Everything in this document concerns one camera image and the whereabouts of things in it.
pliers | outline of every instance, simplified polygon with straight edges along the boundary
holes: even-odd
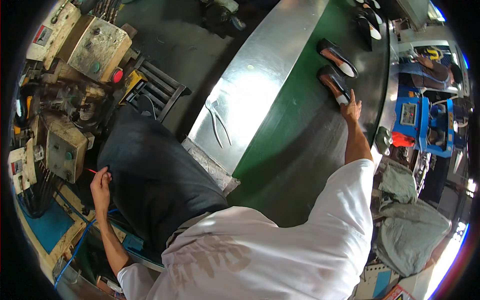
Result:
[[[220,141],[220,137],[218,136],[218,132],[216,130],[216,119],[220,121],[220,124],[222,124],[223,128],[225,129],[225,133],[227,134],[228,142],[230,145],[232,145],[232,141],[230,140],[230,135],[228,134],[227,127],[225,126],[225,123],[222,120],[222,117],[218,114],[217,110],[215,107],[218,106],[218,102],[215,100],[212,102],[211,97],[208,97],[207,100],[205,101],[205,107],[208,109],[210,112],[210,115],[212,116],[212,123],[213,123],[213,132],[215,134],[216,140],[220,147],[223,149],[222,142]]]

white t-shirt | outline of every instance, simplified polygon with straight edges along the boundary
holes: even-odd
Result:
[[[296,227],[247,207],[213,213],[162,253],[167,271],[155,282],[141,264],[120,270],[123,292],[128,300],[347,299],[370,251],[373,173],[368,159],[341,167]]]

green button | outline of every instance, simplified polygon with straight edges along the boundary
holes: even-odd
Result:
[[[94,64],[91,67],[91,70],[93,73],[97,73],[100,71],[100,63],[98,61],[94,62]]]

green conveyor belt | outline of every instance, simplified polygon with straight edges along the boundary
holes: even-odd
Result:
[[[388,32],[382,24],[383,39],[374,40],[373,51],[367,51],[353,5],[353,0],[330,0],[233,174],[241,185],[228,196],[230,205],[258,209],[281,227],[301,224],[328,177],[343,165],[346,124],[315,76],[329,63],[315,49],[321,38],[338,43],[356,65],[359,78],[348,78],[347,85],[363,102],[360,124],[373,142],[385,99]]]

blue machine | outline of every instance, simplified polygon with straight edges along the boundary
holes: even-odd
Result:
[[[415,138],[415,149],[451,157],[454,149],[453,102],[431,107],[426,97],[399,97],[393,131]]]

